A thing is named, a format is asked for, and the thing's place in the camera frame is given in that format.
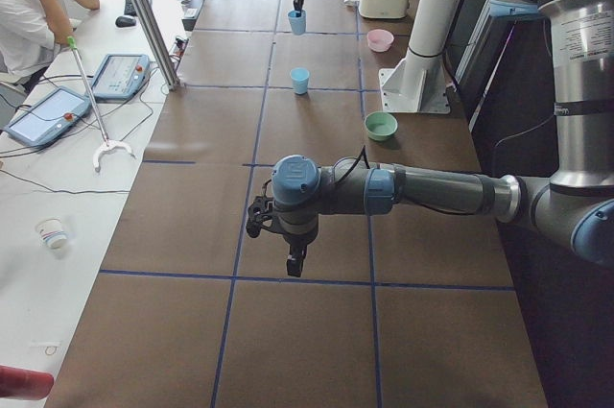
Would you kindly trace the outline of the teach pendant far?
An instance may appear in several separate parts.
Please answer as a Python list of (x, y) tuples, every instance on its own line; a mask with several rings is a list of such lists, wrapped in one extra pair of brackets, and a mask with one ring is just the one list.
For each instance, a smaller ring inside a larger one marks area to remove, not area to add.
[(146, 54), (107, 54), (90, 85), (95, 99), (102, 103), (130, 100), (149, 75), (151, 60)]

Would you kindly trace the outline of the paper cup on desk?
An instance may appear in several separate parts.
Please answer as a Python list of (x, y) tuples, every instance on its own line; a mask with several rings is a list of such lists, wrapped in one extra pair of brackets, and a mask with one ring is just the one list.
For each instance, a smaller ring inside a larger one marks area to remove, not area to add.
[(57, 218), (50, 218), (39, 222), (35, 226), (35, 231), (45, 246), (51, 250), (61, 249), (68, 240), (62, 222)]

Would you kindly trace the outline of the aluminium frame post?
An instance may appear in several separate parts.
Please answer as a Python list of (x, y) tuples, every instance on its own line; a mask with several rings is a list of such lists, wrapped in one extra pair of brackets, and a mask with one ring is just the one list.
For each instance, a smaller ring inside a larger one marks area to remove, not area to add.
[(157, 22), (154, 17), (154, 12), (149, 0), (131, 0), (137, 17), (140, 20), (141, 27), (145, 37), (149, 43), (150, 49), (153, 51), (154, 59), (157, 62), (158, 68), (164, 78), (165, 84), (169, 91), (174, 91), (179, 87), (180, 81), (177, 76), (177, 71), (173, 61), (167, 51), (164, 39)]

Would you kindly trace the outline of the pink bowl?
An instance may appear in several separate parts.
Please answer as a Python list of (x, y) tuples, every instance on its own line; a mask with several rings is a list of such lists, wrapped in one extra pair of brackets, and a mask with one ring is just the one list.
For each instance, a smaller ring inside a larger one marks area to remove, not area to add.
[(384, 29), (373, 29), (366, 34), (367, 47), (376, 53), (384, 53), (394, 43), (394, 35)]

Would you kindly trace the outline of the black computer mouse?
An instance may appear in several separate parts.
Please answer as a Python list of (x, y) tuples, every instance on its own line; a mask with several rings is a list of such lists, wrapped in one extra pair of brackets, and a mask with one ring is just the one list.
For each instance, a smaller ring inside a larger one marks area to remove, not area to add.
[(136, 19), (131, 15), (120, 15), (115, 20), (117, 28), (128, 28), (136, 25)]

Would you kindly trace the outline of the green bowl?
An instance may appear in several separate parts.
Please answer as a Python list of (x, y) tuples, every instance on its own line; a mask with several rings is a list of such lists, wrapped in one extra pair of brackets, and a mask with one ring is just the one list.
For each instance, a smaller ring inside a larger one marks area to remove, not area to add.
[(398, 129), (396, 118), (385, 111), (374, 111), (365, 119), (366, 134), (369, 139), (383, 142), (391, 139)]

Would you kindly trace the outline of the red cylinder object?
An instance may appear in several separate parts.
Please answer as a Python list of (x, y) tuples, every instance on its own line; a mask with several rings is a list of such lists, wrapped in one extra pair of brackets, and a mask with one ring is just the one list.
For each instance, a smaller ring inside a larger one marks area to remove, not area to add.
[(48, 372), (1, 367), (2, 398), (40, 400), (50, 394), (54, 383), (54, 376)]

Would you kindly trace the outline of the white grabber stick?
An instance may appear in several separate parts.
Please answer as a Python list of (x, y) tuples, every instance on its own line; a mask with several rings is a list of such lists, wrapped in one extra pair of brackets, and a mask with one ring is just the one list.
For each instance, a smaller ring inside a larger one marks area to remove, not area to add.
[(75, 60), (75, 63), (78, 67), (78, 70), (80, 72), (82, 81), (83, 81), (83, 85), (85, 88), (85, 94), (87, 95), (87, 98), (89, 100), (89, 103), (91, 105), (91, 109), (94, 113), (96, 122), (98, 124), (98, 127), (100, 129), (100, 133), (101, 133), (101, 137), (102, 137), (102, 145), (98, 147), (98, 149), (94, 152), (93, 157), (92, 157), (92, 164), (93, 164), (93, 168), (94, 171), (96, 173), (99, 173), (101, 170), (101, 159), (104, 155), (106, 154), (110, 154), (113, 151), (116, 150), (124, 150), (125, 152), (127, 152), (130, 156), (135, 157), (134, 152), (132, 147), (124, 142), (124, 141), (117, 141), (117, 140), (113, 140), (109, 137), (108, 132), (106, 130), (106, 126), (104, 124), (104, 120), (102, 118), (102, 115), (100, 113), (100, 110), (98, 108), (98, 104), (96, 102), (95, 99), (95, 95), (93, 93), (92, 87), (89, 83), (89, 80), (85, 74), (85, 70), (83, 68), (83, 61), (81, 58), (81, 54), (79, 52), (79, 49), (77, 47), (76, 44), (76, 40), (74, 39), (73, 36), (69, 36), (67, 38), (67, 44), (69, 49), (71, 50), (71, 53), (73, 55), (73, 58)]

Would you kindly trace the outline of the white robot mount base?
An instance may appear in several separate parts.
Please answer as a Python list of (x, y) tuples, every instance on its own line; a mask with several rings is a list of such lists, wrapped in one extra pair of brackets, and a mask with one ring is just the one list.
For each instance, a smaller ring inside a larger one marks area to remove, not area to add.
[(460, 6), (461, 0), (418, 0), (405, 57), (395, 67), (379, 71), (384, 111), (450, 113), (443, 55)]

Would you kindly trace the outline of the teach pendant near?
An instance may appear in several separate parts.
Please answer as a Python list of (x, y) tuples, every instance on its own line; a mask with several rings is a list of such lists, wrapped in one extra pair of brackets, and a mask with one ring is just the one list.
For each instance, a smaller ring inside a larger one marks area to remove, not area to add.
[(55, 142), (89, 111), (87, 97), (59, 87), (11, 120), (5, 132), (26, 147), (38, 148)]

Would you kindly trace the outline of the seated person white shirt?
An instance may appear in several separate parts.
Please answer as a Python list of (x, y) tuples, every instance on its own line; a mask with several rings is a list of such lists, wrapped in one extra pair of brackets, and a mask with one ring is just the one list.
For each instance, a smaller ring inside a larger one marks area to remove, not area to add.
[[(72, 0), (96, 11), (99, 0)], [(74, 26), (64, 0), (1, 0), (1, 60), (29, 92), (51, 65)]]

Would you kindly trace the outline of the teach pendant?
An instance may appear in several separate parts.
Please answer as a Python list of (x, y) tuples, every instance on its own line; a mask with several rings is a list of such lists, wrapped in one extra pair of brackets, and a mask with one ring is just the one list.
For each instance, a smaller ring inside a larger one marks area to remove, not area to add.
[(151, 60), (146, 54), (107, 54), (90, 85), (95, 99), (102, 103), (130, 100), (149, 75)]
[(55, 142), (89, 111), (87, 97), (59, 87), (11, 120), (5, 132), (26, 147), (38, 148)]

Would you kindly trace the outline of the light blue cup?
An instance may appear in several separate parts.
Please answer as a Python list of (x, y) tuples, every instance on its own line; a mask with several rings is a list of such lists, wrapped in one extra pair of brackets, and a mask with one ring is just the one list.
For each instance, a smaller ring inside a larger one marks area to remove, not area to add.
[(306, 32), (306, 11), (292, 10), (288, 12), (288, 21), (294, 35), (301, 36)]
[(310, 71), (304, 67), (296, 67), (290, 71), (293, 90), (296, 95), (304, 95), (308, 91)]

